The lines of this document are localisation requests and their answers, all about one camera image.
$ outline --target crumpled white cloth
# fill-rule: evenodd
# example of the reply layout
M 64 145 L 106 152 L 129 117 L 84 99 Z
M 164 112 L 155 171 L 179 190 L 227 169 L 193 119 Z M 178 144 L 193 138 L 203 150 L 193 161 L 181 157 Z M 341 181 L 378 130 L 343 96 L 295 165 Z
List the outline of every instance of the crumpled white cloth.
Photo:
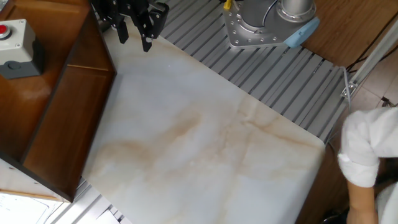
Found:
M 357 111 L 343 125 L 338 160 L 347 180 L 372 187 L 380 157 L 398 157 L 398 108 Z

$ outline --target marble pattern surface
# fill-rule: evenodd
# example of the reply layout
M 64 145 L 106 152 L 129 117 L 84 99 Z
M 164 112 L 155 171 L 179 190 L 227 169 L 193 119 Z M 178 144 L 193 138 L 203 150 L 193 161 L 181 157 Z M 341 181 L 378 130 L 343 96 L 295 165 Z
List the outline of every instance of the marble pattern surface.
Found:
M 83 177 L 132 223 L 294 223 L 323 142 L 127 26 L 104 35 L 118 75 Z

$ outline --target emergency stop button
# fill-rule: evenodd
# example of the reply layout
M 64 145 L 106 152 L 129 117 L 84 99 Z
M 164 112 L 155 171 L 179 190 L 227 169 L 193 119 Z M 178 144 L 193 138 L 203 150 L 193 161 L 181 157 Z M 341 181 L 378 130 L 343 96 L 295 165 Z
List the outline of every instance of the emergency stop button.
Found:
M 0 24 L 0 40 L 6 40 L 11 36 L 11 30 L 8 26 Z

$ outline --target red button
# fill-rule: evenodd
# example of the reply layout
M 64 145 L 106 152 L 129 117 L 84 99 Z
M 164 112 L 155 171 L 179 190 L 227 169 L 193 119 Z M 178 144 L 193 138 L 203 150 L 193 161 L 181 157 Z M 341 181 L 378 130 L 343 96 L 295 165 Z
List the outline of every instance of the red button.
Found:
M 7 31 L 7 26 L 5 25 L 0 25 L 0 34 L 3 34 Z

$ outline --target metal mounting plate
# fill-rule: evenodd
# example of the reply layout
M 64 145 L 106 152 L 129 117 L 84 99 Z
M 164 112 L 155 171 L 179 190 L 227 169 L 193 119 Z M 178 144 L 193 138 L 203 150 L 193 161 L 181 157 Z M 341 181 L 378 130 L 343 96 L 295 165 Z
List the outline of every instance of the metal mounting plate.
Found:
M 274 34 L 266 28 L 249 27 L 241 19 L 240 8 L 243 3 L 233 1 L 231 9 L 223 9 L 225 26 L 231 46 L 238 49 L 258 48 L 258 47 L 277 47 L 284 46 Z

